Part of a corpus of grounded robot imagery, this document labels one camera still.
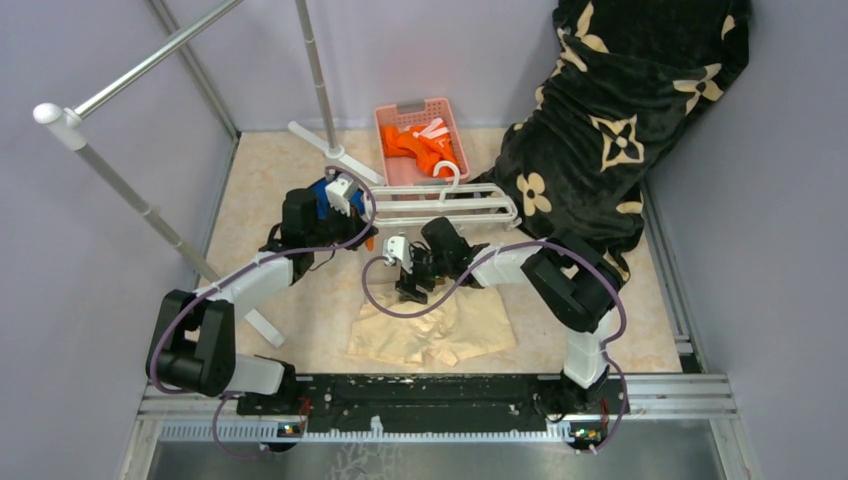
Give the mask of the cream boxer underwear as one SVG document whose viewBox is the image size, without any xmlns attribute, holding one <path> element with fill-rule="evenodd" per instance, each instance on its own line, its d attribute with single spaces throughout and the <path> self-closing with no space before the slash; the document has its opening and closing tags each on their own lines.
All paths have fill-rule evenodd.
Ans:
<svg viewBox="0 0 848 480">
<path fill-rule="evenodd" d="M 416 318 L 392 317 L 365 302 L 352 323 L 347 354 L 403 367 L 422 367 L 431 358 L 453 367 L 516 346 L 498 291 L 459 288 L 442 305 Z"/>
</svg>

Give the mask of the white plastic clip hanger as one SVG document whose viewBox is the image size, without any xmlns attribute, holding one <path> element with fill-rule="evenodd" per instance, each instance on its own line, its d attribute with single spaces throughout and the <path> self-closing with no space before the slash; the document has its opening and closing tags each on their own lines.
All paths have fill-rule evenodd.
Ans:
<svg viewBox="0 0 848 480">
<path fill-rule="evenodd" d="M 455 226 L 500 224 L 506 229 L 521 223 L 513 199 L 493 183 L 462 184 L 457 167 L 441 162 L 453 174 L 448 180 L 422 185 L 373 187 L 363 195 L 366 217 L 378 228 L 421 227 L 440 217 Z"/>
</svg>

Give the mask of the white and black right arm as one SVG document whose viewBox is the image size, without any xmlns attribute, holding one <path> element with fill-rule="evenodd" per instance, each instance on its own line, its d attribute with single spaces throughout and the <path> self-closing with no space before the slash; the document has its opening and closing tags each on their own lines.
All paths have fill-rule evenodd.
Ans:
<svg viewBox="0 0 848 480">
<path fill-rule="evenodd" d="M 565 403 L 576 412 L 599 403 L 600 382 L 610 370 L 606 347 L 616 337 L 612 312 L 623 308 L 624 283 L 601 254 L 566 231 L 512 245 L 472 245 L 445 217 L 425 224 L 421 234 L 420 242 L 392 236 L 383 244 L 387 264 L 400 267 L 395 286 L 401 300 L 423 304 L 442 280 L 457 288 L 531 286 L 569 331 Z"/>
</svg>

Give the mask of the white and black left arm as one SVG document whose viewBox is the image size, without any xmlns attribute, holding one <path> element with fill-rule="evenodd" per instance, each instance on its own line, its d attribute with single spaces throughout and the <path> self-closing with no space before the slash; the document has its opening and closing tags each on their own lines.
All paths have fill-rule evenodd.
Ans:
<svg viewBox="0 0 848 480">
<path fill-rule="evenodd" d="M 377 232 L 353 204 L 321 209 L 315 190 L 290 191 L 280 222 L 246 265 L 205 288 L 165 295 L 146 361 L 151 383 L 165 394 L 259 394 L 273 412 L 292 411 L 300 399 L 286 378 L 293 366 L 238 353 L 236 323 L 298 282 L 316 253 L 355 250 Z"/>
</svg>

